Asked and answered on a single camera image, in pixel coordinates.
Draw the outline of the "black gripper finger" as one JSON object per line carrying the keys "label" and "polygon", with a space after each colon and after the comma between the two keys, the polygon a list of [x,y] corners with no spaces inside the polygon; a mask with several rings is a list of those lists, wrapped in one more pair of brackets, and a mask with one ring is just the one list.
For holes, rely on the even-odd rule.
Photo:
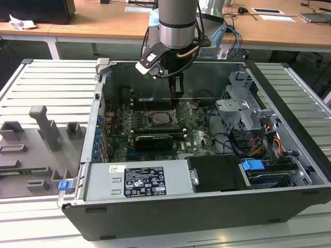
{"label": "black gripper finger", "polygon": [[179,99],[184,94],[184,74],[179,73],[169,78],[169,88],[172,99]]}

